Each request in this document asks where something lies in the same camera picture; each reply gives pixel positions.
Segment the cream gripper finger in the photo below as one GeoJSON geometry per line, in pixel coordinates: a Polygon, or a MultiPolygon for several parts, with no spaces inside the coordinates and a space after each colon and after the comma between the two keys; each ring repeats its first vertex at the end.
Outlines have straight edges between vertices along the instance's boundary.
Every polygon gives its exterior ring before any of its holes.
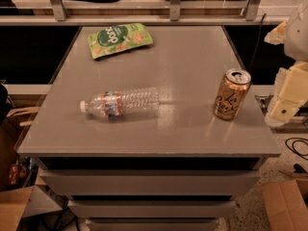
{"type": "Polygon", "coordinates": [[[273,98],[265,122],[270,127],[288,123],[308,101],[308,63],[296,62],[289,69],[280,68],[274,81],[273,98]]]}
{"type": "Polygon", "coordinates": [[[264,42],[278,45],[285,42],[287,21],[281,22],[278,26],[272,29],[264,38],[264,42]]]}

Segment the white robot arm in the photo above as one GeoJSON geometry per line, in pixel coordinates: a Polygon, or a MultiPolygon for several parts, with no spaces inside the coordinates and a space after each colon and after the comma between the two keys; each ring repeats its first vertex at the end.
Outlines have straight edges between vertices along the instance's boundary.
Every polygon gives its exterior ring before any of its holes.
{"type": "Polygon", "coordinates": [[[283,44],[285,55],[295,60],[289,69],[278,70],[265,117],[268,126],[279,127],[308,101],[308,3],[300,4],[288,20],[269,32],[265,42],[283,44]]]}

